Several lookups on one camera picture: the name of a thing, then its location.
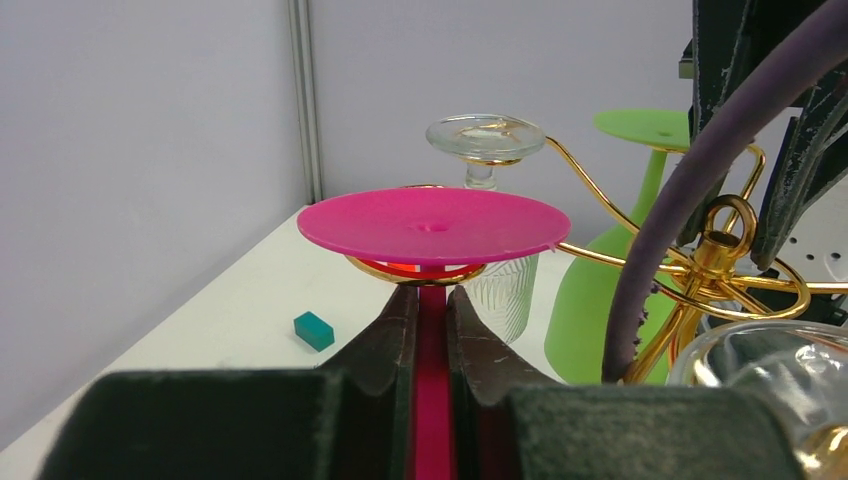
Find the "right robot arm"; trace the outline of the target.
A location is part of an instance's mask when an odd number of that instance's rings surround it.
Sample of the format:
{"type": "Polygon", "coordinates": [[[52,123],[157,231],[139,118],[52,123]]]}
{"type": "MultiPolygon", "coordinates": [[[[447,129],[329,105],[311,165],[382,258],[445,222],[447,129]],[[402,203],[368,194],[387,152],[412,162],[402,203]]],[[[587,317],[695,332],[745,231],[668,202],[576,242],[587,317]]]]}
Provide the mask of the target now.
{"type": "MultiPolygon", "coordinates": [[[[749,74],[820,7],[818,1],[695,1],[679,74],[693,81],[696,137],[749,74]]],[[[800,94],[769,177],[751,258],[764,277],[781,258],[812,282],[847,279],[847,65],[800,94]]]]}

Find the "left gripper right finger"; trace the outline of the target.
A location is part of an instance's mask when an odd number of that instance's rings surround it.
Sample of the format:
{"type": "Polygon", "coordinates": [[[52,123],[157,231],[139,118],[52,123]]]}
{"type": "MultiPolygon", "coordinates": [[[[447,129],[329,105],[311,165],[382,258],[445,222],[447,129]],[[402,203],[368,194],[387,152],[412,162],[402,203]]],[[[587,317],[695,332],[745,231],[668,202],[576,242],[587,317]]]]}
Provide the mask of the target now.
{"type": "Polygon", "coordinates": [[[729,389],[568,386],[479,319],[446,314],[462,479],[800,479],[773,411],[729,389]]]}

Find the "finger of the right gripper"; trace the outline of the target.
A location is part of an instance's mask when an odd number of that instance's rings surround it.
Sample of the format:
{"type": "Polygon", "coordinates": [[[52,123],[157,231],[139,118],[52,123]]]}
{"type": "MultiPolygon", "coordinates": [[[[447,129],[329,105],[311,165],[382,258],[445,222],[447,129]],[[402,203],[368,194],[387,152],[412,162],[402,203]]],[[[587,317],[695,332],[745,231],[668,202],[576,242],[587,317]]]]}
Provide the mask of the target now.
{"type": "MultiPolygon", "coordinates": [[[[820,7],[818,1],[696,1],[692,39],[683,61],[691,67],[690,135],[696,137],[752,71],[820,7]]],[[[792,101],[800,108],[803,95],[792,101]]]]}
{"type": "Polygon", "coordinates": [[[847,175],[847,68],[803,95],[790,119],[760,208],[751,260],[770,268],[806,210],[847,175]]]}

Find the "green plastic goblet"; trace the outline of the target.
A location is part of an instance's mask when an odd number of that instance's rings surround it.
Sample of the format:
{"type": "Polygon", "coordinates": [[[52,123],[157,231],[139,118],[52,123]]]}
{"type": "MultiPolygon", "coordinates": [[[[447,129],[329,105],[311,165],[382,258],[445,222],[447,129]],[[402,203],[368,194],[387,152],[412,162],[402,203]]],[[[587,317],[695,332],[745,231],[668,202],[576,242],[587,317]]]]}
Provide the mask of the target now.
{"type": "MultiPolygon", "coordinates": [[[[594,126],[613,137],[651,149],[638,199],[629,218],[640,225],[661,187],[667,154],[689,147],[688,113],[679,110],[618,109],[598,113],[594,126]]],[[[581,257],[561,280],[548,326],[544,352],[567,384],[601,382],[601,361],[610,303],[619,280],[614,266],[581,257]]]]}

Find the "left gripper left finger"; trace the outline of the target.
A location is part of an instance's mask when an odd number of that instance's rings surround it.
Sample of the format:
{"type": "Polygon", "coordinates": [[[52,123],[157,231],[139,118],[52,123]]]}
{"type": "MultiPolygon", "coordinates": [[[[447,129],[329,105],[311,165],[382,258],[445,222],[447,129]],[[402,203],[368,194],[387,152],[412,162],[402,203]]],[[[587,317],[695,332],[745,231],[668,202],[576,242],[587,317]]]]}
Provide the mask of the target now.
{"type": "Polygon", "coordinates": [[[42,479],[409,479],[418,293],[314,369],[126,371],[93,383],[42,479]]]}

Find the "pink plastic goblet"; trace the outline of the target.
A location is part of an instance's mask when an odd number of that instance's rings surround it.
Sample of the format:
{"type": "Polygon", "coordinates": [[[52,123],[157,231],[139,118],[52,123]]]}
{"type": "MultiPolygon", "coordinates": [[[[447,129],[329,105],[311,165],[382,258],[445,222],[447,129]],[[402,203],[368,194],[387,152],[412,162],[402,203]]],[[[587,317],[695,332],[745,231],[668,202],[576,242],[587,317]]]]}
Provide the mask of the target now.
{"type": "Polygon", "coordinates": [[[570,219],[546,203],[495,191],[414,186],[343,195],[297,217],[310,242],[375,278],[418,289],[412,479],[454,479],[446,288],[487,265],[554,249],[570,219]]]}

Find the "clear tall flute glass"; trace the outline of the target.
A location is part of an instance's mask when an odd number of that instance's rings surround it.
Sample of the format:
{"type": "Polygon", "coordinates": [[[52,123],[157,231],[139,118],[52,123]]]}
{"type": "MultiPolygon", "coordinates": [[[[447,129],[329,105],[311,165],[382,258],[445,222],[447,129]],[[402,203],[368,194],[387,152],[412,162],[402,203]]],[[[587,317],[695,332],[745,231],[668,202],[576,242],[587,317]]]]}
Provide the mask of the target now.
{"type": "Polygon", "coordinates": [[[783,422],[808,478],[846,478],[846,327],[800,320],[723,325],[686,346],[666,382],[757,396],[783,422]]]}

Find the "clear short wine glass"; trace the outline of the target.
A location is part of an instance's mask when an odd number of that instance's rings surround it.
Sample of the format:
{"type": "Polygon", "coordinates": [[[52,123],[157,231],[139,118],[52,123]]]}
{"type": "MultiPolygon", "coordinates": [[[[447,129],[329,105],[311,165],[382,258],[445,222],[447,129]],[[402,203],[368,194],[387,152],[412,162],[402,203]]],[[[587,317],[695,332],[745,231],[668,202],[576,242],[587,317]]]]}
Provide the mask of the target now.
{"type": "MultiPolygon", "coordinates": [[[[497,189],[497,167],[538,152],[545,140],[537,125],[501,114],[446,117],[432,123],[425,136],[434,148],[466,163],[466,188],[486,191],[497,189]]],[[[536,255],[495,262],[464,284],[481,321],[506,344],[527,327],[537,266],[536,255]]]]}

